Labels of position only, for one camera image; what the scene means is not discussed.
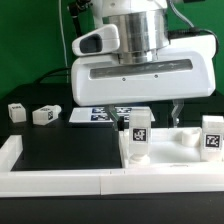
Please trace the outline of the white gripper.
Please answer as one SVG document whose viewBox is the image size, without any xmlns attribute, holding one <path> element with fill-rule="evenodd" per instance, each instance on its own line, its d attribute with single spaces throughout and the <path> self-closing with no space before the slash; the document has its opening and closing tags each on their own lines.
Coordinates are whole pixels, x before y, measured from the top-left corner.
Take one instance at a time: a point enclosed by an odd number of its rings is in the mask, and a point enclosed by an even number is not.
<svg viewBox="0 0 224 224">
<path fill-rule="evenodd" d="M 115 53 L 119 45 L 114 25 L 83 35 L 72 42 L 78 58 L 71 69 L 74 101 L 80 106 L 108 105 L 106 113 L 116 131 L 124 130 L 124 117 L 111 104 L 175 99 L 171 116 L 177 127 L 183 99 L 209 96 L 216 88 L 213 35 L 172 39 L 154 61 L 141 64 L 120 64 Z"/>
</svg>

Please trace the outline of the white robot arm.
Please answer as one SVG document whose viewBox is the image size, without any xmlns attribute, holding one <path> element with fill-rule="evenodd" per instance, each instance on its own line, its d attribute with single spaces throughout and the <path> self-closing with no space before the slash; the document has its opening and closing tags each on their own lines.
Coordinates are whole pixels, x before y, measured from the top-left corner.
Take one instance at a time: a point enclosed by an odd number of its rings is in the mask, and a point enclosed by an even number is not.
<svg viewBox="0 0 224 224">
<path fill-rule="evenodd" d="M 105 105 L 117 120 L 118 104 L 171 100 L 177 125 L 186 98 L 214 92 L 217 37 L 194 25 L 170 31 L 167 10 L 173 0 L 92 2 L 96 28 L 72 43 L 78 59 L 71 84 L 78 105 Z"/>
</svg>

